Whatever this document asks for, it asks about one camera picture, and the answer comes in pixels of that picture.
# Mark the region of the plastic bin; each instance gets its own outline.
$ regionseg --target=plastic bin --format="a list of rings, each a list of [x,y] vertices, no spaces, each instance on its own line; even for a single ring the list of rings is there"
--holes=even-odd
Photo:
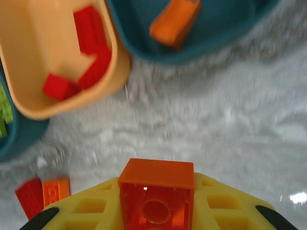
[[[94,5],[101,14],[112,59],[92,88],[57,102],[43,94],[50,72],[71,80],[89,68],[95,56],[80,53],[73,12]],[[11,97],[26,117],[46,119],[83,106],[123,88],[130,57],[119,41],[103,0],[1,0],[0,56]]]
[[[0,83],[11,104],[13,122],[7,124],[8,135],[0,138],[0,162],[8,161],[38,141],[45,133],[49,120],[35,121],[21,115],[13,104],[7,83],[0,65]]]
[[[130,53],[161,64],[188,61],[242,36],[279,0],[201,0],[201,11],[179,52],[149,36],[151,23],[169,1],[107,0],[119,36]]]

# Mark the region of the black rubber edge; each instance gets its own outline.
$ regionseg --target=black rubber edge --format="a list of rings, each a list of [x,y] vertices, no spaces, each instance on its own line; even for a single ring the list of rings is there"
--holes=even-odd
[[[298,230],[278,212],[261,205],[256,209],[270,222],[277,230]]]
[[[58,207],[48,208],[36,214],[19,230],[42,230],[59,212]]]

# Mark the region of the lego brick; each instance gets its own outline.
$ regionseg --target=lego brick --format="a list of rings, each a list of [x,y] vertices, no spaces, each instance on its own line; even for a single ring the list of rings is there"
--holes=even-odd
[[[81,92],[81,87],[71,80],[50,73],[43,91],[57,101],[64,101]]]
[[[5,122],[7,124],[13,122],[13,111],[9,101],[6,100],[5,102],[2,103],[1,110]]]
[[[25,182],[15,193],[28,219],[44,209],[43,188],[38,178]]]
[[[125,229],[191,229],[193,163],[130,159],[118,185]]]
[[[96,60],[78,80],[82,89],[87,90],[101,80],[109,67],[111,58],[112,52],[107,46],[99,48]]]
[[[106,36],[102,18],[98,10],[90,5],[73,14],[80,51],[87,55],[96,54],[101,46],[106,46]]]
[[[166,46],[179,49],[201,9],[200,0],[171,0],[150,26],[150,36]]]
[[[7,131],[5,127],[5,121],[2,116],[0,116],[0,138],[5,138],[7,136]]]
[[[5,94],[5,90],[2,86],[2,84],[0,84],[0,104],[3,103],[6,100],[7,100],[7,97],[6,97],[6,94]]]
[[[68,178],[43,181],[44,207],[67,198],[70,195]]]

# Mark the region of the teal plastic bin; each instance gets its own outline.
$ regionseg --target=teal plastic bin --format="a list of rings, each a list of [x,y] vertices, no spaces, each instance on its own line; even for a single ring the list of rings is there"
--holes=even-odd
[[[24,152],[45,133],[49,120],[35,121],[24,117],[15,107],[0,65],[0,83],[11,104],[13,122],[6,125],[7,136],[0,138],[0,162],[9,161]]]
[[[169,1],[107,0],[119,36],[131,54],[161,64],[191,60],[242,36],[279,0],[201,0],[201,11],[179,52],[149,36],[152,21]]]

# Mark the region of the floor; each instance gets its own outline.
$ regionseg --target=floor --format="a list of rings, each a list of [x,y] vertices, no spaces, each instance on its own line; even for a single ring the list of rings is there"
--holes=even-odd
[[[27,221],[14,194],[24,180],[68,175],[74,194],[118,176],[131,157],[194,162],[307,230],[307,45],[203,76],[163,84],[149,105],[120,92],[52,118],[40,143],[0,167],[0,230]]]

